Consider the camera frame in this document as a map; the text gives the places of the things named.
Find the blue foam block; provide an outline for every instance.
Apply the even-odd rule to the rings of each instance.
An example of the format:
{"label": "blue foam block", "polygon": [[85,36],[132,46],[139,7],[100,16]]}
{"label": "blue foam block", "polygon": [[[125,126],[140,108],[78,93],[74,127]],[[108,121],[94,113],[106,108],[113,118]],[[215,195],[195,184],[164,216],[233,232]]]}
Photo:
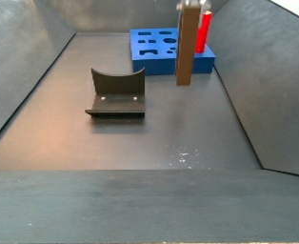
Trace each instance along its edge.
{"label": "blue foam block", "polygon": [[[147,75],[176,72],[177,28],[133,29],[131,32],[131,52],[133,71],[145,68]],[[195,54],[193,73],[211,73],[215,54],[205,45],[203,53]]]}

